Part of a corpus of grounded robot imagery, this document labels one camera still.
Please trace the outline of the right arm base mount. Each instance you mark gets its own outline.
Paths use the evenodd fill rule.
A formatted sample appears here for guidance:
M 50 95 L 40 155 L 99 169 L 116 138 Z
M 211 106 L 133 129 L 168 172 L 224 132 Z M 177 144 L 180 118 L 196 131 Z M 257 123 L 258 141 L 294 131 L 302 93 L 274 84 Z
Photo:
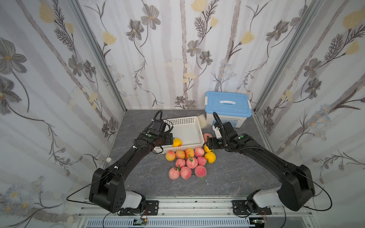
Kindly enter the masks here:
M 233 213 L 236 216 L 248 217 L 250 215 L 271 215 L 272 210 L 268 207 L 260 208 L 252 200 L 232 200 Z

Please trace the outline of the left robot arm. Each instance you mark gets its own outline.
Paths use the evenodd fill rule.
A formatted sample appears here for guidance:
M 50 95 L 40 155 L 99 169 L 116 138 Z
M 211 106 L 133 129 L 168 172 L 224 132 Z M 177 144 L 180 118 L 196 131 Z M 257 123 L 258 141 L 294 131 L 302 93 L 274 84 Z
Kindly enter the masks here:
M 166 130 L 164 121 L 140 133 L 133 146 L 117 161 L 105 169 L 98 168 L 92 177 L 89 201 L 111 213 L 121 209 L 141 212 L 145 208 L 145 196 L 125 190 L 125 181 L 138 163 L 156 147 L 171 145 L 171 127 Z

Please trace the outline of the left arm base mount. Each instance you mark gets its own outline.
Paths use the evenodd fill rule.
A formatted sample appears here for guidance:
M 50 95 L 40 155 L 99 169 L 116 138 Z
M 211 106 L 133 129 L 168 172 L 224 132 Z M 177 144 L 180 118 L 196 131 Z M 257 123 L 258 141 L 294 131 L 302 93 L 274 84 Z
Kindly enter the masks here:
M 122 208 L 117 215 L 119 216 L 157 216 L 159 211 L 158 200 L 145 200 L 136 209 Z

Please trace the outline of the yellow peach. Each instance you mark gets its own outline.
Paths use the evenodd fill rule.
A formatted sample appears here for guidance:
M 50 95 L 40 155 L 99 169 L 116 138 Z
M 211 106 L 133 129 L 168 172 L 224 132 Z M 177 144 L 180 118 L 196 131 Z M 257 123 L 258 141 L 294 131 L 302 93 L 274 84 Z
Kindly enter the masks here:
M 211 149 L 209 149 L 209 147 L 206 144 L 204 145 L 204 150 L 206 153 L 209 153 L 212 151 Z
M 204 157 L 208 163 L 214 163 L 216 161 L 216 155 L 214 152 L 207 152 Z

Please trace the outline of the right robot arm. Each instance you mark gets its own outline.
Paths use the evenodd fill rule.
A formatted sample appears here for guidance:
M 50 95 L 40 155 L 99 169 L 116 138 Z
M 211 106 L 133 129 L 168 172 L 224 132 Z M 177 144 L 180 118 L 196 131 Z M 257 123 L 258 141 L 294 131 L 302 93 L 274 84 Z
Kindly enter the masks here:
M 258 213 L 271 206 L 299 211 L 315 195 L 311 171 L 307 166 L 297 166 L 281 159 L 247 134 L 238 135 L 233 132 L 220 138 L 208 137 L 207 146 L 211 150 L 223 149 L 243 154 L 269 171 L 281 183 L 279 188 L 257 190 L 250 194 L 245 203 L 249 213 Z

